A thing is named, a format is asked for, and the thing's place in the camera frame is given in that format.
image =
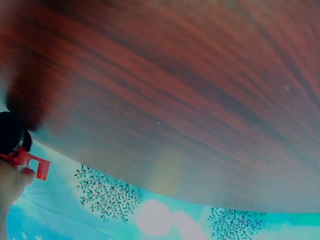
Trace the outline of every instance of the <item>black lens cap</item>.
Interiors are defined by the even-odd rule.
[[[16,151],[23,144],[24,135],[25,130],[18,117],[8,111],[0,112],[0,154]]]

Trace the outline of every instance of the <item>blue fabric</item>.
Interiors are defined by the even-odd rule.
[[[320,214],[243,212],[145,191],[35,143],[51,161],[8,217],[9,240],[317,240]]]

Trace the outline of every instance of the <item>wooden surface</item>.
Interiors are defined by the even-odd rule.
[[[147,190],[320,211],[317,0],[0,1],[0,93],[54,150]]]

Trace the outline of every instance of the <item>hand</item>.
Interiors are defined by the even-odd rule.
[[[35,177],[32,169],[26,167],[19,172],[0,159],[0,240],[7,239],[7,216],[11,206]]]

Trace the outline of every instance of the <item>bright light spot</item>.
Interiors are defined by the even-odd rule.
[[[167,235],[172,225],[168,208],[157,200],[145,202],[137,213],[138,228],[149,236]]]
[[[201,227],[184,212],[175,212],[171,214],[173,224],[178,229],[183,240],[208,240],[208,236]]]

